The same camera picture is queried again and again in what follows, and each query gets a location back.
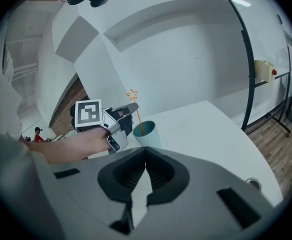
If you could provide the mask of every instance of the fluorescent light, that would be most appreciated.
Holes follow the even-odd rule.
[[[249,2],[245,2],[243,0],[232,0],[234,3],[245,6],[245,7],[249,7],[251,6],[251,4]]]

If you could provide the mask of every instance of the black and white square marker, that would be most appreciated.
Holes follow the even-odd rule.
[[[75,128],[96,126],[103,123],[100,99],[76,101]]]

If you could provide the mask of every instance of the wooden floor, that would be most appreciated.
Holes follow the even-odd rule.
[[[283,197],[287,198],[292,194],[292,123],[286,118],[285,114],[282,123],[291,130],[289,137],[286,137],[286,131],[273,119],[251,133],[249,137],[265,157],[278,181]]]

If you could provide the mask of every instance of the white shirt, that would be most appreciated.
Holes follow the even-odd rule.
[[[22,124],[17,109],[22,101],[20,95],[12,87],[14,74],[13,60],[6,49],[4,66],[3,53],[7,33],[7,15],[0,22],[0,135],[10,136],[18,140],[22,134]]]

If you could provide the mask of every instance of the star-shaped wand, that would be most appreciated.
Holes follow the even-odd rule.
[[[138,91],[133,91],[132,89],[130,89],[130,92],[126,93],[126,95],[129,97],[130,101],[134,100],[134,103],[135,103],[136,102],[135,99],[138,99],[137,93],[138,93]],[[145,136],[145,132],[144,132],[144,129],[143,129],[143,126],[142,126],[142,121],[141,121],[141,118],[140,118],[140,114],[138,113],[138,109],[136,110],[136,112],[137,112],[137,116],[138,116],[138,120],[139,120],[141,133],[142,133],[143,136]]]

